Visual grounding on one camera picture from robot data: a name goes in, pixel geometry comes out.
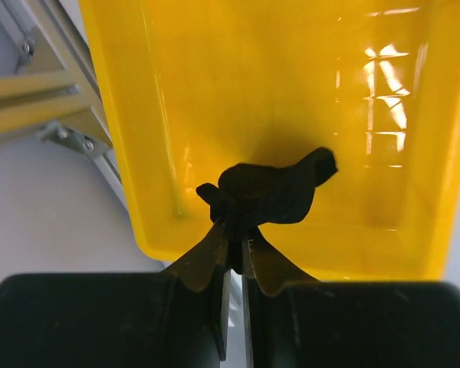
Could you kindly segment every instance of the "screw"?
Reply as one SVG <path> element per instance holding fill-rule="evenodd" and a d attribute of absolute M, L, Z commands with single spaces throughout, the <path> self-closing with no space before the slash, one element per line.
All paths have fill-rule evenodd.
<path fill-rule="evenodd" d="M 84 143 L 82 143 L 82 146 L 84 146 L 84 149 L 87 152 L 92 152 L 94 150 L 94 144 L 91 140 L 85 140 Z"/>
<path fill-rule="evenodd" d="M 68 138 L 68 132 L 65 130 L 65 128 L 58 128 L 57 135 L 61 140 Z"/>
<path fill-rule="evenodd" d="M 24 39 L 18 42 L 20 52 L 25 56 L 32 56 L 34 50 L 32 49 L 32 42 Z"/>

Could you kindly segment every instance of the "bin floor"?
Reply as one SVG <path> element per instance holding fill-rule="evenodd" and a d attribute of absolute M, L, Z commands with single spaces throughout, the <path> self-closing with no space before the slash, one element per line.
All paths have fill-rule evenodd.
<path fill-rule="evenodd" d="M 174 260 L 236 163 L 332 149 L 264 236 L 323 279 L 438 278 L 460 184 L 460 0 L 82 1 L 137 243 Z"/>

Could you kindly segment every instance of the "yellow bin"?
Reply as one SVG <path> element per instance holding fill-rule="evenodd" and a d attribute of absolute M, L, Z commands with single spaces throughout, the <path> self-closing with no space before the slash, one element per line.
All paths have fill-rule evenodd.
<path fill-rule="evenodd" d="M 442 275 L 460 187 L 460 0 L 80 2 L 136 241 L 174 260 L 196 195 L 318 146 L 339 172 L 264 236 L 313 276 Z"/>

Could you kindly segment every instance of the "black plastic piece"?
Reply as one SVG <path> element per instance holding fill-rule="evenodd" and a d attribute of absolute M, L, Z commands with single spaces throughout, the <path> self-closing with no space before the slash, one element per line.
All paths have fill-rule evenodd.
<path fill-rule="evenodd" d="M 254 368 L 460 367 L 460 292 L 449 284 L 296 284 L 268 297 L 246 279 L 245 290 Z"/>
<path fill-rule="evenodd" d="M 220 175 L 218 187 L 206 183 L 196 192 L 210 205 L 211 220 L 221 219 L 229 240 L 240 241 L 266 222 L 303 220 L 312 206 L 315 188 L 336 172 L 334 155 L 321 147 L 284 168 L 239 163 Z"/>
<path fill-rule="evenodd" d="M 220 360 L 226 358 L 229 263 L 225 228 L 217 221 L 194 248 L 161 272 L 180 280 L 189 293 L 207 295 L 209 320 Z M 185 311 L 187 318 L 192 318 Z"/>
<path fill-rule="evenodd" d="M 210 293 L 170 274 L 22 274 L 0 285 L 0 368 L 219 366 Z"/>

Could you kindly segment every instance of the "metal rod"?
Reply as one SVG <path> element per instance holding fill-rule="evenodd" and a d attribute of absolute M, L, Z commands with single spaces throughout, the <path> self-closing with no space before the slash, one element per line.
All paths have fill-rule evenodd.
<path fill-rule="evenodd" d="M 123 203 L 124 208 L 127 209 L 126 196 L 124 195 L 123 184 L 121 183 L 119 171 L 116 167 L 117 163 L 115 162 L 113 149 L 94 159 L 94 163 L 113 189 L 117 198 Z"/>
<path fill-rule="evenodd" d="M 94 65 L 90 59 L 90 52 L 87 44 L 82 37 L 78 37 L 81 32 L 73 25 L 70 17 L 62 8 L 61 3 L 58 0 L 44 0 L 43 6 L 51 13 L 52 19 L 55 21 L 57 26 L 61 29 L 70 46 L 74 49 L 75 54 L 80 58 L 81 64 L 84 71 L 88 74 L 95 84 L 97 89 L 97 79 L 95 77 Z"/>
<path fill-rule="evenodd" d="M 24 129 L 89 108 L 90 104 L 86 99 L 80 94 L 75 94 L 0 109 L 0 134 Z"/>
<path fill-rule="evenodd" d="M 111 141 L 109 131 L 107 130 L 106 115 L 104 113 L 104 107 L 100 97 L 92 88 L 90 81 L 88 80 L 80 65 L 77 63 L 77 60 L 75 60 L 75 57 L 69 50 L 69 47 L 62 40 L 61 34 L 54 26 L 54 22 L 51 20 L 51 17 L 44 10 L 43 2 L 39 2 L 37 0 L 24 0 L 24 2 L 28 6 L 30 16 L 37 23 L 43 35 L 47 38 L 49 45 L 53 48 L 61 63 L 75 78 L 77 82 L 77 88 L 90 101 L 92 112 L 104 129 L 105 138 L 103 141 L 108 146 L 110 146 Z"/>
<path fill-rule="evenodd" d="M 0 23 L 2 23 L 8 36 L 10 36 L 10 39 L 12 39 L 15 44 L 24 38 L 24 33 L 10 15 L 3 2 L 0 2 Z"/>
<path fill-rule="evenodd" d="M 67 88 L 73 85 L 75 85 L 75 80 L 67 71 L 1 77 L 0 99 Z"/>

